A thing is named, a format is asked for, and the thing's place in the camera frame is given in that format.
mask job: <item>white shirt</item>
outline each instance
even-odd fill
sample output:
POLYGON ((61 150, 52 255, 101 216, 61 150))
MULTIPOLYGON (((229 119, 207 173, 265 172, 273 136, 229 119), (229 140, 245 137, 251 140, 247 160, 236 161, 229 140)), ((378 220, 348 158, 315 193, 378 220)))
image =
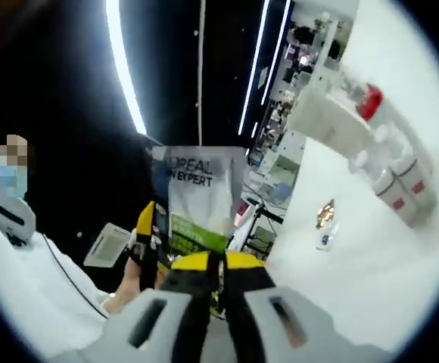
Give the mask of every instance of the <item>white shirt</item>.
MULTIPOLYGON (((48 242, 75 285, 107 316, 101 303, 108 293, 48 242)), ((89 345, 106 322, 76 291, 37 232, 24 247, 12 246, 0 232, 0 310, 43 358, 89 345)))

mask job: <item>red cap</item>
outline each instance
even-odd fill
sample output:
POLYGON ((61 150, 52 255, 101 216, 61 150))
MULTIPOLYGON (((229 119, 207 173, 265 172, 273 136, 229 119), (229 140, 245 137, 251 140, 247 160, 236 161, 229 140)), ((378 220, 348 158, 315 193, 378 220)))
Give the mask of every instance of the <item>red cap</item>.
POLYGON ((375 85, 368 84, 368 91, 364 101, 357 106, 357 113, 365 120, 369 121, 378 110, 383 101, 383 92, 375 85))

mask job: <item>white counter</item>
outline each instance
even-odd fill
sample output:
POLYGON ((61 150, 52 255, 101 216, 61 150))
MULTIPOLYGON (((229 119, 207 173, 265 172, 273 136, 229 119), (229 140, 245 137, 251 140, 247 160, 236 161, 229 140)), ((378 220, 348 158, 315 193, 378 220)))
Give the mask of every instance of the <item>white counter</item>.
MULTIPOLYGON (((439 199, 439 70, 404 14, 361 0, 343 63, 380 86, 416 128, 434 160, 439 199)), ((406 227, 347 161, 308 140, 292 202, 269 258, 278 284, 314 301, 353 343, 396 352, 439 300, 439 207, 428 223, 406 227), (335 199, 332 250, 315 248, 316 213, 335 199)))

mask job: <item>white bottle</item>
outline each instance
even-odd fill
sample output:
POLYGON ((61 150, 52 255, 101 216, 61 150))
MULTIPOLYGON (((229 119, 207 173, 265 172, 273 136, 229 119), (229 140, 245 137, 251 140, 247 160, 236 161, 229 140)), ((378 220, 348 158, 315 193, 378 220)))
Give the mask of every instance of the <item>white bottle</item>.
POLYGON ((394 125, 381 125, 375 131, 375 140, 385 147, 389 166, 411 198, 421 208, 430 209, 437 203, 437 196, 428 173, 423 171, 411 145, 403 143, 399 135, 394 125))
POLYGON ((381 158, 363 150, 357 154, 353 166, 362 169, 368 176, 376 197, 385 202, 407 225, 414 222, 417 213, 415 202, 381 158))

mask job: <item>blue face mask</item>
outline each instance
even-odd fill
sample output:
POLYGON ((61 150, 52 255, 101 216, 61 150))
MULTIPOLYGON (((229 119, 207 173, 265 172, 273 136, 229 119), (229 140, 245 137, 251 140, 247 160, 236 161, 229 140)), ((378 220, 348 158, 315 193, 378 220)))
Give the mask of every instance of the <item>blue face mask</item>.
POLYGON ((0 185, 10 197, 24 198, 28 189, 28 173, 25 166, 0 165, 0 185))

